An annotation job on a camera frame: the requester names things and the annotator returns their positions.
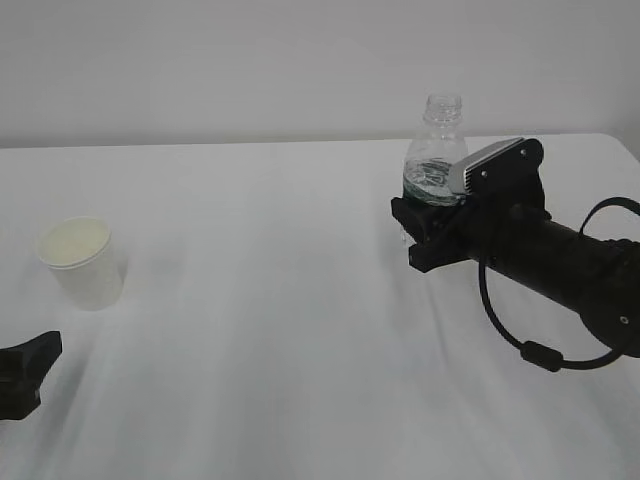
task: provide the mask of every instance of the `white wall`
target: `white wall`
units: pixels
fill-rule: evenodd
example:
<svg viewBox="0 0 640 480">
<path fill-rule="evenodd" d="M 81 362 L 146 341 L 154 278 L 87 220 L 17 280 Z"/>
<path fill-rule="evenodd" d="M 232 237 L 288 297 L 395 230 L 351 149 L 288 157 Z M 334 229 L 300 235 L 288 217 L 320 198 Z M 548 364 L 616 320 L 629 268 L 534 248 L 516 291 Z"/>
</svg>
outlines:
<svg viewBox="0 0 640 480">
<path fill-rule="evenodd" d="M 640 151 L 637 0 L 4 0 L 0 146 L 473 133 Z"/>
</svg>

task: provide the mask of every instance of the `white table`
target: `white table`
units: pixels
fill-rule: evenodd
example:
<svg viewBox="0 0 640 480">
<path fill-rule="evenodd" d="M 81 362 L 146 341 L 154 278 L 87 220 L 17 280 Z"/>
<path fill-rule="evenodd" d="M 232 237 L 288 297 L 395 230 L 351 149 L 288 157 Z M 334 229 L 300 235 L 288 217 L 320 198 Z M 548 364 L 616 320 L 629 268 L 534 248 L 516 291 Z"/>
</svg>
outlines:
<svg viewBox="0 0 640 480">
<path fill-rule="evenodd" d="M 541 140 L 560 223 L 640 198 L 611 137 Z M 640 360 L 550 374 L 493 330 L 475 263 L 412 271 L 389 206 L 406 147 L 0 151 L 1 343 L 64 343 L 42 406 L 0 422 L 0 478 L 637 479 Z M 128 258 L 123 297 L 98 313 L 33 254 L 79 214 L 105 218 Z M 608 209 L 589 231 L 640 239 L 640 221 Z M 489 286 L 519 338 L 606 350 L 562 307 Z"/>
</svg>

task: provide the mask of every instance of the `bottle neck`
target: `bottle neck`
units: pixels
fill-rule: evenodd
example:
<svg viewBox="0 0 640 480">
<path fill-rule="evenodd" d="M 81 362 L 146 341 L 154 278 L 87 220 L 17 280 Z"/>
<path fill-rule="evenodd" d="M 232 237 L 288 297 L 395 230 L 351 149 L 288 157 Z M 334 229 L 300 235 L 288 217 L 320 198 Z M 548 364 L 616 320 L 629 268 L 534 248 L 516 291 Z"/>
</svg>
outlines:
<svg viewBox="0 0 640 480">
<path fill-rule="evenodd" d="M 462 137 L 458 129 L 460 122 L 435 122 L 425 119 L 424 124 L 429 138 L 448 140 Z"/>
</svg>

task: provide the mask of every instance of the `cup rim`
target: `cup rim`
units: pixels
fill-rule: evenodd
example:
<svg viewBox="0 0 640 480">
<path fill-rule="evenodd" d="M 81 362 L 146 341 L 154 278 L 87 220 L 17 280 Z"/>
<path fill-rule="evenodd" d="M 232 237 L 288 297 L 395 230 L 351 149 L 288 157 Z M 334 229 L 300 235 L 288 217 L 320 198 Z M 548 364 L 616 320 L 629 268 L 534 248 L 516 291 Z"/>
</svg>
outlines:
<svg viewBox="0 0 640 480">
<path fill-rule="evenodd" d="M 104 243 L 100 246 L 100 248 L 98 248 L 95 251 L 95 253 L 92 253 L 90 256 L 88 256 L 86 258 L 83 258 L 82 260 L 78 260 L 76 262 L 64 263 L 64 264 L 56 264 L 56 263 L 50 263 L 47 260 L 45 260 L 43 255 L 42 255 L 42 242 L 49 235 L 51 235 L 56 229 L 60 228 L 65 223 L 72 222 L 74 220 L 95 220 L 95 221 L 98 221 L 99 223 L 101 223 L 106 228 L 106 231 L 107 231 L 107 235 L 106 235 Z M 46 230 L 44 232 L 44 234 L 41 235 L 38 238 L 37 242 L 36 242 L 36 253 L 37 253 L 38 258 L 40 259 L 40 261 L 42 263 L 44 263 L 47 267 L 52 269 L 52 270 L 73 270 L 75 268 L 78 268 L 78 267 L 81 267 L 81 266 L 86 265 L 88 263 L 91 263 L 93 260 L 95 260 L 98 256 L 100 256 L 107 249 L 107 247 L 109 246 L 110 243 L 111 243 L 111 228 L 109 228 L 109 225 L 107 224 L 107 222 L 105 222 L 101 218 L 92 217 L 90 215 L 79 215 L 79 216 L 76 216 L 76 217 L 67 218 L 67 219 L 55 224 L 54 226 L 52 226 L 48 230 Z"/>
</svg>

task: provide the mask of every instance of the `paper cup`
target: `paper cup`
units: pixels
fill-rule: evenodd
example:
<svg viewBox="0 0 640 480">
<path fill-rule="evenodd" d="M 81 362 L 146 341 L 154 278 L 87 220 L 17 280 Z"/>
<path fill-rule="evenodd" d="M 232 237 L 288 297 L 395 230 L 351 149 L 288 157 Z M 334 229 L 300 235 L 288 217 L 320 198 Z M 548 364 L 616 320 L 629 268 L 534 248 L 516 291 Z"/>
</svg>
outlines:
<svg viewBox="0 0 640 480">
<path fill-rule="evenodd" d="M 92 217 L 65 220 L 39 241 L 40 260 L 78 308 L 101 310 L 122 292 L 108 225 Z"/>
</svg>

